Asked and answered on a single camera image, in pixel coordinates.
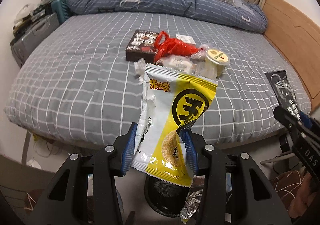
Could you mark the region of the person's right hand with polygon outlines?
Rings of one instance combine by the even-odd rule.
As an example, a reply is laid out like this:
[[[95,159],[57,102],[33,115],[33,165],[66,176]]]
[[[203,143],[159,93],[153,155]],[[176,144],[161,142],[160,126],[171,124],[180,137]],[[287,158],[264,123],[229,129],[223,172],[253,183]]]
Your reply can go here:
[[[315,199],[317,192],[319,192],[319,185],[314,181],[310,172],[307,172],[290,204],[289,216],[293,219],[302,216]]]

